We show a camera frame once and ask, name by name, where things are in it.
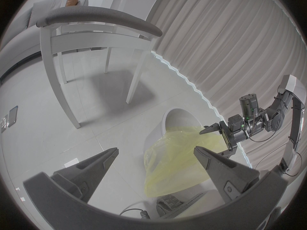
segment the white tile floor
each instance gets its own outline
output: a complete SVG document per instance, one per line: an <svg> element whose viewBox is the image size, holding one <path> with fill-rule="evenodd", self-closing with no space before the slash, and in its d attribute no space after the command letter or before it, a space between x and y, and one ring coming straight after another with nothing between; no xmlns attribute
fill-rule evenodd
<svg viewBox="0 0 307 230"><path fill-rule="evenodd" d="M153 56L147 60L132 103L126 104L136 66L136 62L128 64L131 54L131 50L113 49L108 74L102 71L106 50L63 55L68 83L62 83L62 88L81 123L79 129L57 102L41 58L17 69L0 87L0 117L18 105L16 124L1 135L6 168L0 169L7 169L14 187L20 188L18 196L25 198L23 204L42 228L49 226L30 202L22 182L40 171L52 175L75 158L82 161L112 147L118 147L119 155L89 204L115 214L133 206L157 218L156 199L143 191L143 156L150 133L174 106L190 111L203 125L220 121L192 86ZM247 165L239 149L232 159ZM207 180L175 195L187 200L212 188L212 181ZM126 216L140 217L134 211Z"/></svg>

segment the sofa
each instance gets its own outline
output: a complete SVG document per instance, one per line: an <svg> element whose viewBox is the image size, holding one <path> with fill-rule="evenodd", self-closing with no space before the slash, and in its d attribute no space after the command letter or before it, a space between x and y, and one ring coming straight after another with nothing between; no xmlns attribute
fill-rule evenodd
<svg viewBox="0 0 307 230"><path fill-rule="evenodd" d="M0 81L26 61L40 56L39 18L61 6L62 0L44 0L12 21L0 44ZM88 0L79 0L77 6L88 6Z"/></svg>

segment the curtain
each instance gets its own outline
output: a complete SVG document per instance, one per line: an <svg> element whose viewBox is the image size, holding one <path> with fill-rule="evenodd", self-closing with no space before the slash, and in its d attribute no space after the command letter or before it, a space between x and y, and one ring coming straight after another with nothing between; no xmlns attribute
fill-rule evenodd
<svg viewBox="0 0 307 230"><path fill-rule="evenodd" d="M270 106L283 75L292 74L306 86L306 45L273 0L158 1L149 21L163 36L154 51L194 83L225 120L242 114L239 98L246 94L257 94L259 107ZM291 122L289 109L282 128L270 140L241 143L253 168L289 140ZM253 139L272 134L263 131ZM298 149L302 166L298 156L289 174L307 165L306 143L304 128ZM257 169L270 170L279 164L284 148L268 155Z"/></svg>

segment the orange pillow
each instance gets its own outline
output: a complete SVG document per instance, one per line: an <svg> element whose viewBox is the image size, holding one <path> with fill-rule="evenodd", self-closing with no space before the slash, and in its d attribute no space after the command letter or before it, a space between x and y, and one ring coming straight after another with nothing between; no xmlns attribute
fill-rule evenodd
<svg viewBox="0 0 307 230"><path fill-rule="evenodd" d="M65 7L75 6L75 5L77 5L78 2L79 2L79 0L67 0Z"/></svg>

